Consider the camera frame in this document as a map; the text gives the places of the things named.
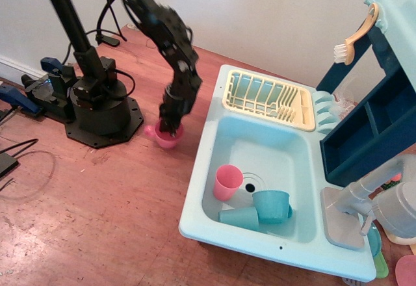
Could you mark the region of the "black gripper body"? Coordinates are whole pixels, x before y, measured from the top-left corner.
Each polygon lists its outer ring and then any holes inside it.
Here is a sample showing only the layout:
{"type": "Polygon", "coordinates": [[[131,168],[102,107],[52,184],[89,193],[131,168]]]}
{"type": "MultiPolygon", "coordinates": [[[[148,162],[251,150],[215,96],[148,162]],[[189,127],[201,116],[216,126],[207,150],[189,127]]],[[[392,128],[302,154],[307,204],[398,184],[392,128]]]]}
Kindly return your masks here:
{"type": "Polygon", "coordinates": [[[163,124],[181,123],[182,117],[191,112],[201,83],[202,79],[193,68],[184,72],[174,70],[173,81],[166,86],[159,107],[163,124]]]}

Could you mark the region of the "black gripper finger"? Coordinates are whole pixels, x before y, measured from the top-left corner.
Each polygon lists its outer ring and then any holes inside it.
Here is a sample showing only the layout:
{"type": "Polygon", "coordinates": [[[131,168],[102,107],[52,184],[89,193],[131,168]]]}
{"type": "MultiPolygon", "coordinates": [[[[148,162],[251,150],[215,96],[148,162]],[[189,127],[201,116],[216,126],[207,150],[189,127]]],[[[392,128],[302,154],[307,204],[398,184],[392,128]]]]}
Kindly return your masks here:
{"type": "Polygon", "coordinates": [[[179,123],[171,123],[170,125],[170,135],[171,136],[177,136],[179,132],[181,131],[181,122],[179,123]]]}
{"type": "Polygon", "coordinates": [[[171,125],[170,122],[164,120],[163,118],[160,120],[160,132],[161,133],[171,133],[171,125]]]}

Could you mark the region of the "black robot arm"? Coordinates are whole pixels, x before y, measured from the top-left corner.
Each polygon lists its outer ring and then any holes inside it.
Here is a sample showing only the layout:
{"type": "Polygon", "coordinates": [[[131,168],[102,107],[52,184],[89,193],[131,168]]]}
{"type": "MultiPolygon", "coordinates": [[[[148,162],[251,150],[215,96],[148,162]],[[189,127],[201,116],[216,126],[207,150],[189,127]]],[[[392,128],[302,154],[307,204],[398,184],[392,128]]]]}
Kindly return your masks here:
{"type": "MultiPolygon", "coordinates": [[[[102,58],[90,45],[71,0],[50,0],[75,50],[83,77],[74,84],[70,98],[83,131],[112,135],[133,121],[128,112],[128,95],[118,81],[117,71],[108,73],[102,58]]],[[[176,139],[182,134],[181,119],[192,110],[202,83],[196,71],[198,54],[192,47],[192,31],[176,11],[154,0],[123,0],[132,22],[153,41],[174,71],[159,107],[157,134],[176,139]]]]}

